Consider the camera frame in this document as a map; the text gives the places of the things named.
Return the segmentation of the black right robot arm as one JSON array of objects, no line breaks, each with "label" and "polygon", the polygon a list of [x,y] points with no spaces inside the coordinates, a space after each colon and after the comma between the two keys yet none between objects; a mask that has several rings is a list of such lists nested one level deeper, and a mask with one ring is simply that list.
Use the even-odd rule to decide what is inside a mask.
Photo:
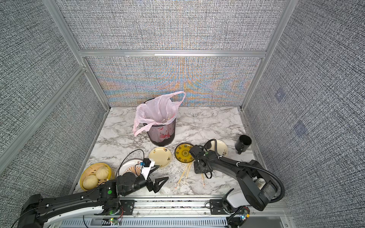
[{"label": "black right robot arm", "polygon": [[231,176],[239,183],[248,204],[259,211],[263,211],[269,203],[278,202],[285,196],[282,181],[264,169],[256,160],[235,161],[215,151],[206,151],[198,145],[193,146],[189,153],[194,158],[196,174],[212,174],[213,171],[219,171]]}]

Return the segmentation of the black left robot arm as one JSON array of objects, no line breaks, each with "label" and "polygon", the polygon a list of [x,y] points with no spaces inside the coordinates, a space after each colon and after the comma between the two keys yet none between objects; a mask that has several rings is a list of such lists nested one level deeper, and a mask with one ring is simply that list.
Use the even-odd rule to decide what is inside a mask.
[{"label": "black left robot arm", "polygon": [[121,196],[125,197],[144,187],[149,192],[157,193],[168,180],[168,177],[162,177],[153,182],[150,178],[127,172],[86,192],[58,198],[44,198],[41,194],[35,194],[24,203],[16,221],[17,227],[42,228],[52,219],[63,219],[76,213],[113,215],[121,208]]}]

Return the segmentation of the wrapped chopsticks pile on table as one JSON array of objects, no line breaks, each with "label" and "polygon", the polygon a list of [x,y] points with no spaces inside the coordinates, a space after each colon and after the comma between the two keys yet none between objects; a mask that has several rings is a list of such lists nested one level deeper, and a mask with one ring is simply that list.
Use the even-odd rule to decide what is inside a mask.
[{"label": "wrapped chopsticks pile on table", "polygon": [[175,185],[175,188],[174,188],[175,191],[179,188],[179,185],[182,182],[182,180],[184,180],[184,181],[187,180],[187,178],[189,177],[189,173],[190,173],[190,170],[191,170],[191,167],[193,166],[193,164],[194,164],[193,162],[190,162],[185,166],[185,168],[184,168],[177,184]]}]

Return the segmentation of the single chopstick on table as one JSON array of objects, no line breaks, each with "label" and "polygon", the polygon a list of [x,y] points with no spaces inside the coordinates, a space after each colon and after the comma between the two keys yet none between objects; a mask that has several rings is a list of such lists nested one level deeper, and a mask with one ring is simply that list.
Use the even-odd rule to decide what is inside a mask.
[{"label": "single chopstick on table", "polygon": [[205,183],[204,183],[204,174],[201,174],[201,181],[202,181],[202,187],[205,187]]}]

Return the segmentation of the yellow patterned black plate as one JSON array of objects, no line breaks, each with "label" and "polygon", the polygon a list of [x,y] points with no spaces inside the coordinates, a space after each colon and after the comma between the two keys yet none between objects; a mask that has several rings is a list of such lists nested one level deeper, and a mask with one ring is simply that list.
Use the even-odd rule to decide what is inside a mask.
[{"label": "yellow patterned black plate", "polygon": [[190,163],[194,161],[194,158],[190,154],[190,150],[193,147],[190,143],[181,143],[175,149],[175,157],[179,162]]}]

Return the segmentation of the cream small plate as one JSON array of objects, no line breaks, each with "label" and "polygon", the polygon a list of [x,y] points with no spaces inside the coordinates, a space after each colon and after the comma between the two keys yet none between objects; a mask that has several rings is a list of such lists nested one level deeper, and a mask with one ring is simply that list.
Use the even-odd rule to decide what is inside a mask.
[{"label": "cream small plate", "polygon": [[153,160],[155,165],[163,168],[169,165],[172,161],[172,153],[166,147],[157,147],[149,153],[148,158]]}]

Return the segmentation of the black mug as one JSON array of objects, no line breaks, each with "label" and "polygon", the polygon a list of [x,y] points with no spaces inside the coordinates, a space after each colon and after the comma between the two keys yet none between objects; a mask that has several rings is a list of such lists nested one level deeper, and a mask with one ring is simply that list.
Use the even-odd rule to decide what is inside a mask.
[{"label": "black mug", "polygon": [[238,140],[235,143],[235,149],[237,154],[242,154],[246,152],[246,150],[252,144],[252,139],[248,135],[241,135],[239,136]]}]

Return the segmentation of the black mesh trash bin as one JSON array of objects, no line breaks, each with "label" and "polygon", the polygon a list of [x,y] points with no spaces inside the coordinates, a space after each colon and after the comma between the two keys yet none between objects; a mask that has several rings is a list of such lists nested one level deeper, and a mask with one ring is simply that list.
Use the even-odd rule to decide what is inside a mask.
[{"label": "black mesh trash bin", "polygon": [[167,125],[153,125],[147,132],[150,141],[157,146],[166,146],[170,144],[175,138],[175,124],[176,119]]}]

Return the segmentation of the steamed bun upper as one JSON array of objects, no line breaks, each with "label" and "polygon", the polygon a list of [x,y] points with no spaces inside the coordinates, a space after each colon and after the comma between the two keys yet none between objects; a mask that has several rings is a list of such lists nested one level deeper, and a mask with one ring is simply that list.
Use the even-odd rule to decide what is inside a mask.
[{"label": "steamed bun upper", "polygon": [[110,174],[110,171],[109,171],[109,168],[107,166],[100,167],[95,172],[95,176],[99,180],[108,180],[109,179],[109,174]]}]

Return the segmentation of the steamed bun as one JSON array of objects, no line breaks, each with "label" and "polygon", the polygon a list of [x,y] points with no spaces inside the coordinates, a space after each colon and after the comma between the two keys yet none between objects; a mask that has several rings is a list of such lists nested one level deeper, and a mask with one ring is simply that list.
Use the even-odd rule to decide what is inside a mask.
[{"label": "steamed bun", "polygon": [[96,175],[92,174],[92,175],[87,176],[83,180],[82,185],[85,190],[91,190],[91,189],[94,189],[95,187],[97,187],[98,182],[99,182],[99,179],[96,177]]},{"label": "steamed bun", "polygon": [[95,172],[95,176],[99,180],[108,180],[109,179],[109,174],[110,174],[110,171],[109,171],[109,168],[107,166],[100,167]]}]

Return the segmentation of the steamed bun lower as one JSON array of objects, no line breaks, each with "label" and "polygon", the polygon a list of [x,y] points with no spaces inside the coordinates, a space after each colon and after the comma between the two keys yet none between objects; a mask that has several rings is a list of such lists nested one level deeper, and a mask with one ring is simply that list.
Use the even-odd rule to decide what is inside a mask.
[{"label": "steamed bun lower", "polygon": [[91,190],[91,189],[94,189],[95,187],[97,187],[98,182],[99,182],[99,179],[96,177],[96,175],[92,174],[92,175],[87,176],[83,180],[82,185],[85,190]]}]

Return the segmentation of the yellow steamer basket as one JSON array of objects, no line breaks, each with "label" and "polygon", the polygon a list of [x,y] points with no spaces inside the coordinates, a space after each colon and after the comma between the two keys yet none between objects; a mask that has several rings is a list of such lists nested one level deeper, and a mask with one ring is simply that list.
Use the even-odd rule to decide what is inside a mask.
[{"label": "yellow steamer basket", "polygon": [[95,163],[90,165],[82,173],[79,184],[82,190],[91,190],[116,177],[115,172],[106,163]]}]

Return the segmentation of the pink plastic trash bag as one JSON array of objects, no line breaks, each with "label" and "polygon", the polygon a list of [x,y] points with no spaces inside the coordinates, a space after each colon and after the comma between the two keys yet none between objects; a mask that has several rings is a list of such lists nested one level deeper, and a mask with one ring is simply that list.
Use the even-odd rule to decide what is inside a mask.
[{"label": "pink plastic trash bag", "polygon": [[[183,94],[181,101],[173,102],[172,97]],[[178,108],[186,98],[184,91],[161,95],[152,100],[140,104],[136,108],[136,115],[133,125],[134,136],[142,131],[148,132],[153,125],[167,125],[172,123],[178,114]]]}]

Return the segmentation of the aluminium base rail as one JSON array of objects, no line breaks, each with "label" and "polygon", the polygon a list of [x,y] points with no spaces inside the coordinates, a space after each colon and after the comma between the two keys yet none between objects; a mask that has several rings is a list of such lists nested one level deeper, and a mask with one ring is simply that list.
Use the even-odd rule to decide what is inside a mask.
[{"label": "aluminium base rail", "polygon": [[292,215],[283,201],[264,211],[246,207],[227,213],[220,195],[146,195],[123,198],[115,215],[68,216],[50,228],[293,228]]}]

